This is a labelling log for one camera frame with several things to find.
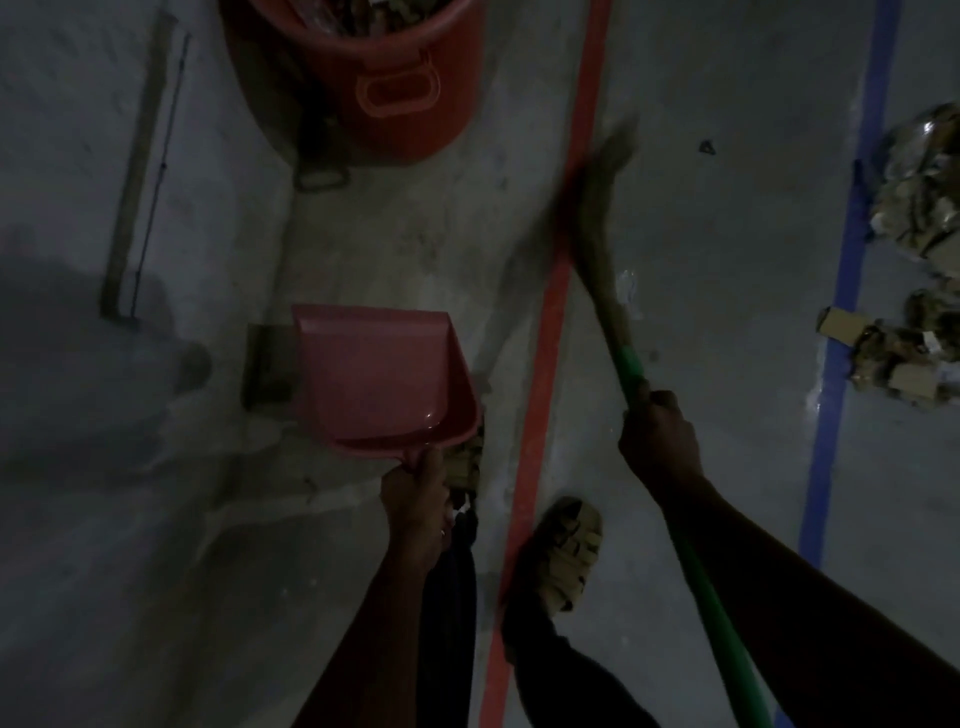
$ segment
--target bucket handle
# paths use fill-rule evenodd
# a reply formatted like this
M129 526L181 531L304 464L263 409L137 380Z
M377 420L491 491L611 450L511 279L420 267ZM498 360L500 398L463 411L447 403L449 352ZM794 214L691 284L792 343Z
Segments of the bucket handle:
M424 76L430 83L430 87L422 96L413 99L404 99L392 104L375 104L370 98L370 88L374 84L388 84L396 79L407 78L408 76ZM423 54L420 65L414 68L407 68L396 73L380 73L370 76L358 76L356 86L357 103L360 108L374 119L386 119L391 116L402 116L408 113L426 111L433 109L434 105L440 100L440 74L434 68L428 53Z

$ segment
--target floor tape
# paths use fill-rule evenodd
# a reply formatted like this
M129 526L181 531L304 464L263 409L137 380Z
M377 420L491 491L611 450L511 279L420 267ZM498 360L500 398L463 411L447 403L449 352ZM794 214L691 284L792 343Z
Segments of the floor tape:
M593 122L603 75L607 28L613 0L590 0L587 32L580 58L576 99L570 121L570 140L566 153L564 176L570 179L584 163L593 139ZM558 232L555 253L543 294L540 328L534 354L533 379L527 399L527 412L520 439L520 455L516 466L516 486L504 566L500 577L498 599L502 600L513 574L516 554L533 530L537 511L537 490L550 422L553 385L560 359L560 341L564 330L566 292L570 283L571 264L568 243ZM480 728L501 728L507 706L510 666L504 659L499 623L493 630L487 678L480 706Z
M852 175L847 216L844 223L840 263L837 268L833 305L849 311L856 310L860 297L860 279L863 273L863 255L870 233L869 202L856 169L873 155L883 137L887 89L900 25L900 0L876 0L874 28L870 41L870 56L863 84L860 129L857 135L856 162ZM830 492L833 487L833 464L836 460L843 416L844 396L847 392L847 374L850 371L850 348L832 339L827 341L827 357L820 382L817 401L817 428L813 440L813 456L806 486L804 519L800 527L798 551L811 565L823 565L824 540ZM777 710L777 728L792 728L790 719Z

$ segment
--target person's arm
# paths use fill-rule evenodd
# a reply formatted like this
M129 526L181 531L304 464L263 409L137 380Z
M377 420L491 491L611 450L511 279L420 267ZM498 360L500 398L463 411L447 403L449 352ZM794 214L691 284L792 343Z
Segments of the person's arm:
M620 451L693 544L797 728L955 722L960 673L727 503L704 477L676 397L648 402L628 416Z
M423 582L450 528L444 478L437 450L416 478L400 468L384 476L387 554L294 728L415 728Z

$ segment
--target red floor line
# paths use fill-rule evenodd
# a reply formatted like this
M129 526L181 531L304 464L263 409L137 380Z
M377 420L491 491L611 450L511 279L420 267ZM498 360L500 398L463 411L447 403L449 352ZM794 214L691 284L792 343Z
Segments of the red floor line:
M587 33L580 58L577 95L570 120L570 143L566 152L564 176L569 181L573 172L587 158L593 139L593 122L603 74L607 28L613 0L590 0ZM537 510L537 490L543 466L543 451L550 422L553 384L560 358L560 339L564 330L566 292L570 283L570 257L565 236L558 232L550 278L543 294L540 330L534 354L533 382L527 400L527 414L520 439L520 456L516 466L516 486L511 510L510 529L500 577L499 598L510 584L516 553L533 529ZM499 623L493 630L487 681L480 706L480 728L502 728L510 684L510 666L503 654Z

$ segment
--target foot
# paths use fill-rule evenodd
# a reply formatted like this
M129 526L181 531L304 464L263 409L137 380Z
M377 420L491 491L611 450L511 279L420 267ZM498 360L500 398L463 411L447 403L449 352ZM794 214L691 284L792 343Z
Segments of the foot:
M446 487L450 489L450 502L454 510L458 543L472 546L476 541L477 515L476 499L480 486L480 460L483 457L485 441L484 423L481 420L476 434L461 445L455 445L444 452L446 467Z
M508 606L534 596L550 618L573 611L602 541L600 512L579 498L561 498L517 557Z

